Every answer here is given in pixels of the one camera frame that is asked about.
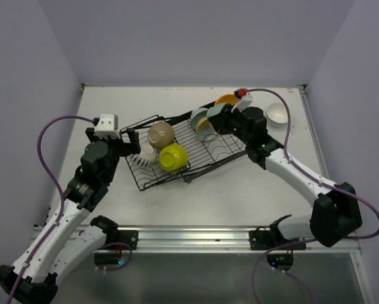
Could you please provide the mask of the white blue striped bowl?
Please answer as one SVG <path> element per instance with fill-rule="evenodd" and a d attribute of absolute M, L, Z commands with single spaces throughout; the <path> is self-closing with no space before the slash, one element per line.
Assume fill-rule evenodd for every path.
<path fill-rule="evenodd" d="M 131 155 L 129 161 L 140 168 L 152 167 L 157 159 L 155 148 L 148 142 L 141 142 L 140 148 L 140 153 Z"/>

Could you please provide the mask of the lime yellow bowl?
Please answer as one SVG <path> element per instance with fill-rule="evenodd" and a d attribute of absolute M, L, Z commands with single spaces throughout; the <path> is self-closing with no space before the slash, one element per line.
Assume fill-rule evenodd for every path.
<path fill-rule="evenodd" d="M 181 145 L 170 144 L 161 150 L 158 160 L 164 171 L 175 172 L 187 165 L 188 154 Z"/>

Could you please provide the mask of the white ribbed bowl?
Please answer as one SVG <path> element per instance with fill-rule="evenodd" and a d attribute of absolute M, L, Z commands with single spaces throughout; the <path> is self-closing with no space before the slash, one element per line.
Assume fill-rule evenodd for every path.
<path fill-rule="evenodd" d="M 283 103 L 272 103 L 266 108 L 266 117 L 273 127 L 286 127 L 288 115 Z"/>

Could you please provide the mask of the light green bowl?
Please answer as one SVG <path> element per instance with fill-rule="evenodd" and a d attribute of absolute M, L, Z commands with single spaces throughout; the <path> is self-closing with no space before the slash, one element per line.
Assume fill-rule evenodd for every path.
<path fill-rule="evenodd" d="M 213 106 L 208 109 L 207 112 L 207 119 L 209 122 L 221 122 L 222 121 L 222 115 L 221 111 L 225 104 L 219 104 L 217 106 Z"/>

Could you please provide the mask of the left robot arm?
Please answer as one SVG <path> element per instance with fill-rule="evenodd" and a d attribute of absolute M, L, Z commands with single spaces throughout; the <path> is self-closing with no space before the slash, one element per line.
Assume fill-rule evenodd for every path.
<path fill-rule="evenodd" d="M 60 282 L 93 251 L 126 249 L 118 225 L 102 215 L 72 242 L 70 236 L 97 207 L 108 192 L 119 160 L 141 151 L 138 133 L 128 129 L 129 142 L 111 130 L 101 135 L 86 129 L 90 143 L 80 158 L 74 178 L 61 192 L 60 204 L 40 234 L 20 258 L 0 266 L 0 286 L 9 300 L 20 303 L 51 303 Z"/>

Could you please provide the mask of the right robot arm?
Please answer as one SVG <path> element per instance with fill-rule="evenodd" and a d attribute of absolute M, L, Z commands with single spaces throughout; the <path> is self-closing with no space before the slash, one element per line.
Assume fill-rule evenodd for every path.
<path fill-rule="evenodd" d="M 362 226 L 355 189 L 346 182 L 336 185 L 286 155 L 284 145 L 269 135 L 260 108 L 249 106 L 240 111 L 224 104 L 207 119 L 218 134 L 239 139 L 253 163 L 277 175 L 311 206 L 308 215 L 285 215 L 269 226 L 272 246 L 281 249 L 291 240 L 314 238 L 331 247 Z"/>

